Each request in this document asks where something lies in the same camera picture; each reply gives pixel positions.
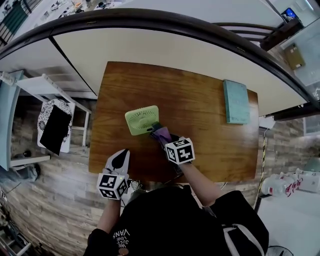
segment black t-shirt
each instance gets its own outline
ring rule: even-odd
[[[244,225],[267,251],[269,233],[240,191],[229,192],[210,207],[199,208],[187,189],[160,188],[128,203],[110,234],[95,229],[84,256],[229,256],[222,225]],[[239,254],[261,255],[239,230],[229,232]]]

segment teal notebook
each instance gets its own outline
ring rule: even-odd
[[[224,80],[226,122],[228,124],[248,124],[250,107],[247,87],[238,82]]]

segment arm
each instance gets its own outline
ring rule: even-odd
[[[99,220],[97,229],[103,230],[110,234],[111,229],[118,222],[120,217],[120,207],[120,200],[109,199]]]
[[[205,177],[193,164],[179,165],[194,193],[203,206],[211,206],[223,195],[222,190],[214,182]]]

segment green fan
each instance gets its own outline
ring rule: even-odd
[[[131,135],[146,134],[152,131],[152,125],[159,122],[157,106],[147,106],[125,113]]]

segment floor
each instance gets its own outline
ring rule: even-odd
[[[94,115],[96,102],[82,100]],[[37,118],[41,104],[31,97],[20,97],[16,107],[12,154],[30,149],[35,155],[45,152],[37,145]],[[83,124],[84,115],[76,111],[74,125]],[[52,156],[40,164],[41,176],[35,182],[8,181],[1,184],[8,201],[5,206],[20,231],[33,243],[55,255],[81,256],[87,246],[87,238],[95,228],[103,212],[106,200],[96,192],[97,174],[88,172],[92,115],[87,134],[88,148],[83,149],[81,131],[71,136],[70,153]],[[258,190],[262,166],[264,130],[259,131],[259,151],[254,180],[228,183],[226,192],[240,190],[253,206]],[[318,156],[319,137],[302,137],[303,120],[278,122],[266,133],[266,175],[293,172],[302,168],[310,157]]]

